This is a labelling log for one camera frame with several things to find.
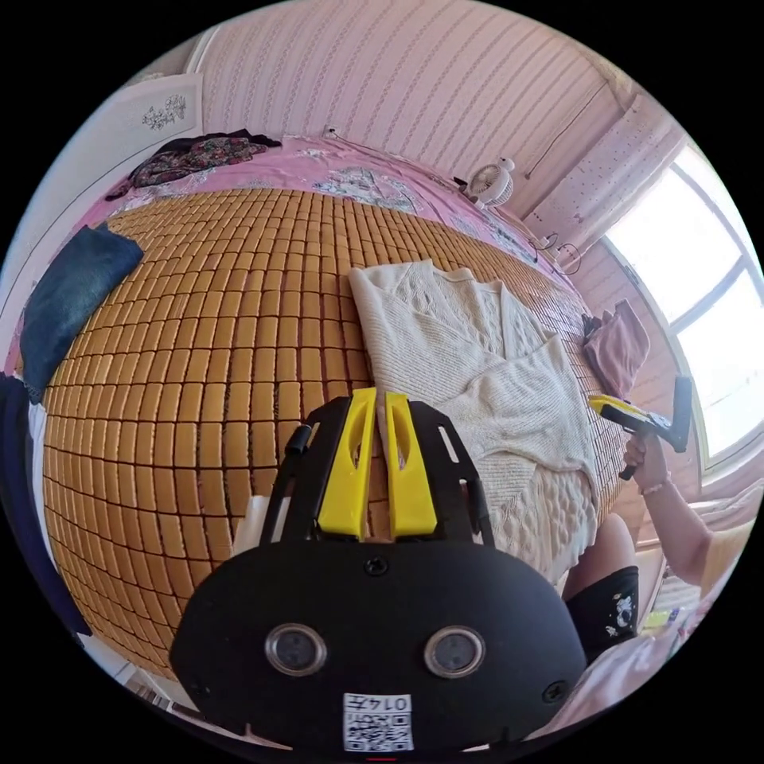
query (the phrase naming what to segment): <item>window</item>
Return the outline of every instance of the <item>window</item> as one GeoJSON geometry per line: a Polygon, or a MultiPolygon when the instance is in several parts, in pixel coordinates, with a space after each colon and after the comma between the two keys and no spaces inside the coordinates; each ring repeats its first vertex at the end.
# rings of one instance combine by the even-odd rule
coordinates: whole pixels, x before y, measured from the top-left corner
{"type": "Polygon", "coordinates": [[[764,276],[743,219],[686,147],[607,234],[696,389],[705,470],[764,437],[764,276]]]}

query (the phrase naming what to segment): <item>black handle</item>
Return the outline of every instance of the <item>black handle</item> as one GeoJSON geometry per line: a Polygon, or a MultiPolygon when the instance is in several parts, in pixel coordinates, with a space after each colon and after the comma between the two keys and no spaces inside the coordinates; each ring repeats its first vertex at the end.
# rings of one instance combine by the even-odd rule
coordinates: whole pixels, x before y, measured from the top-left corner
{"type": "Polygon", "coordinates": [[[621,470],[621,472],[618,473],[618,476],[622,480],[631,480],[632,475],[634,474],[634,471],[636,470],[636,467],[633,464],[629,464],[626,467],[621,470]]]}

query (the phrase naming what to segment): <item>pink bedsheet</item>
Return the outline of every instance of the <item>pink bedsheet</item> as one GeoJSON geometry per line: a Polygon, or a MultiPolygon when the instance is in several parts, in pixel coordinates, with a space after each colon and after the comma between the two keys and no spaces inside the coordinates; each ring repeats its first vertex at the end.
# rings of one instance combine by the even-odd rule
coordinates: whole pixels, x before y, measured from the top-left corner
{"type": "MultiPolygon", "coordinates": [[[[249,162],[216,167],[159,186],[131,189],[126,196],[114,201],[97,201],[66,240],[84,225],[96,226],[119,212],[157,199],[226,189],[311,191],[443,223],[492,244],[535,267],[555,283],[575,291],[571,282],[555,273],[544,257],[534,263],[536,252],[525,234],[490,211],[477,209],[457,191],[452,181],[440,177],[434,170],[341,138],[286,136],[282,143],[280,148],[268,149],[249,162]]],[[[6,358],[6,373],[11,373],[16,365],[20,330],[21,321],[6,358]]]]}

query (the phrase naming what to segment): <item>black shorts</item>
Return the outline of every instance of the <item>black shorts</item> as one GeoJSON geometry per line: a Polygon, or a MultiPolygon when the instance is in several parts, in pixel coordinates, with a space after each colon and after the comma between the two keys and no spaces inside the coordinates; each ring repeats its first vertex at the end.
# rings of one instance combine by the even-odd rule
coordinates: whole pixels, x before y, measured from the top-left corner
{"type": "Polygon", "coordinates": [[[639,568],[631,565],[611,573],[566,604],[590,664],[613,645],[637,636],[639,568]]]}

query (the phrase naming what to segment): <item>bamboo sleeping mat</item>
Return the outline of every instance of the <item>bamboo sleeping mat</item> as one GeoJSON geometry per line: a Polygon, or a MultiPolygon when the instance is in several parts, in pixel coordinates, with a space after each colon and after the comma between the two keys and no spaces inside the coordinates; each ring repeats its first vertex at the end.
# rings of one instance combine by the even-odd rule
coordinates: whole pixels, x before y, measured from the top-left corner
{"type": "MultiPolygon", "coordinates": [[[[268,494],[307,412],[371,384],[346,274],[432,258],[507,287],[559,332],[585,394],[575,295],[441,224],[320,194],[232,190],[109,221],[146,253],[93,314],[45,395],[45,514],[93,630],[172,677],[167,653],[194,587],[227,559],[253,493],[268,494]]],[[[590,412],[600,520],[621,435],[590,412]]],[[[388,534],[377,439],[369,534],[388,534]]]]}

